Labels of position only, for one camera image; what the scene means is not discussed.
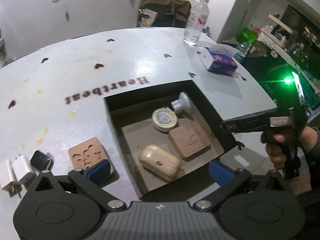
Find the right hand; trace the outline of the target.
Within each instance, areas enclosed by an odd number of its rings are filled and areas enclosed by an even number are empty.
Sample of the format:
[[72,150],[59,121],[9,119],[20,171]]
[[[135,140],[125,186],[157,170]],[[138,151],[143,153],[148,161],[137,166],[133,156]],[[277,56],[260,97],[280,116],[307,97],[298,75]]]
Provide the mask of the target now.
[[[318,131],[309,126],[305,126],[298,132],[298,142],[304,153],[314,149],[318,141]],[[285,167],[286,156],[282,152],[281,146],[287,145],[294,140],[292,129],[279,129],[273,133],[264,132],[261,135],[261,142],[266,145],[266,152],[276,170],[282,170]]]

